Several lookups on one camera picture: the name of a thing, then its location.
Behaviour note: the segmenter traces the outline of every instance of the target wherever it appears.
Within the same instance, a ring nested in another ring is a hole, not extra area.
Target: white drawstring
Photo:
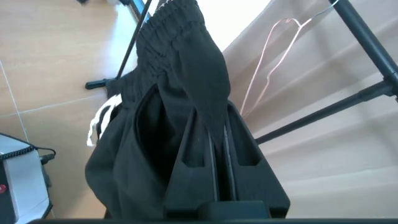
[[[95,117],[91,120],[90,122],[90,128],[88,130],[88,135],[87,135],[87,146],[93,147],[95,146],[93,144],[93,141],[91,140],[91,136],[93,135],[93,129],[94,127],[99,123],[100,121],[100,116],[102,111],[109,106],[109,109],[107,112],[104,114],[103,121],[101,123],[101,134],[99,135],[99,138],[102,137],[102,134],[104,133],[106,127],[108,126],[109,122],[111,121],[111,115],[112,111],[115,107],[120,105],[122,103],[122,96],[120,94],[114,95],[111,98],[109,98],[95,113]]]

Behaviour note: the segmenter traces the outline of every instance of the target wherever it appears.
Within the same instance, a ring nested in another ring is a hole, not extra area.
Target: floor tile
[[[8,88],[6,77],[2,72],[0,64],[0,117],[13,114],[16,112],[17,111],[15,109],[14,102],[11,97],[11,92]]]
[[[136,22],[124,6],[90,1],[0,1],[0,59],[19,111],[95,95],[116,76]],[[125,73],[136,66],[133,52]]]
[[[21,114],[29,141],[57,151],[46,166],[50,196],[57,218],[100,218],[105,208],[85,180],[84,167],[92,148],[86,147],[90,120],[105,95]]]
[[[0,118],[0,133],[26,141],[24,130],[16,114]]]

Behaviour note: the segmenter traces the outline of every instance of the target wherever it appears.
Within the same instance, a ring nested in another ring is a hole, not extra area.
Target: beige floor tile
[[[11,92],[8,89],[6,77],[4,76],[0,64],[0,117],[16,112]]]
[[[24,130],[16,114],[0,118],[0,133],[26,141]]]
[[[99,95],[21,114],[29,141],[57,151],[56,158],[45,166],[57,218],[104,215],[105,208],[87,186],[84,167],[93,150],[86,147],[89,123],[105,101],[105,95]]]
[[[135,26],[106,1],[0,1],[0,60],[19,111],[103,91],[84,84],[117,74]],[[132,54],[125,71],[135,65]]]

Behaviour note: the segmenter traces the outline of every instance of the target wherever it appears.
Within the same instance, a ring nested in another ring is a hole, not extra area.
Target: tiled floor
[[[106,97],[84,84],[116,75],[135,26],[128,8],[105,0],[0,0],[0,132],[57,150],[46,165],[56,218],[104,214],[84,166]],[[125,72],[135,64],[133,54]]]

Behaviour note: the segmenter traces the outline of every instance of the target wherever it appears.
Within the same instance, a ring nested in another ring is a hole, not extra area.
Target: white curtain
[[[398,1],[351,0],[392,58],[398,59]],[[273,24],[306,21],[329,5],[275,0],[224,50],[230,100],[240,109]],[[269,42],[245,111],[291,41],[296,26],[281,25]],[[309,23],[271,76],[261,104],[245,122],[255,138],[382,80],[335,11]],[[374,100],[260,145],[287,192],[288,217],[398,217],[398,103]]]

